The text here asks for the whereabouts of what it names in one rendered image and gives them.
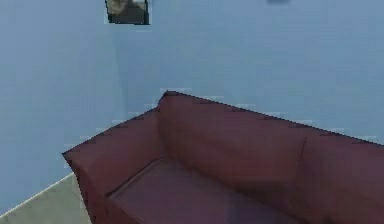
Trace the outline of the dark red sofa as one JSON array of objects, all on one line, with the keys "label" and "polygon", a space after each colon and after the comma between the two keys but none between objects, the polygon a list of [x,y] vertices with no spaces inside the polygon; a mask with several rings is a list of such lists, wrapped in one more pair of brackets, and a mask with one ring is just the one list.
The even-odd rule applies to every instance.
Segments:
[{"label": "dark red sofa", "polygon": [[92,224],[384,224],[384,145],[176,91],[64,157]]}]

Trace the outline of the dark framed wall picture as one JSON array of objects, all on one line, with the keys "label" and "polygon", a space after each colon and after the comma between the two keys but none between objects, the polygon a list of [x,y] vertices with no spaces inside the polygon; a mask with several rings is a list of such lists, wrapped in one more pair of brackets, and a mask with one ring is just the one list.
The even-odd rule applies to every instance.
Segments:
[{"label": "dark framed wall picture", "polygon": [[149,16],[146,9],[133,0],[105,0],[109,23],[148,25]]}]

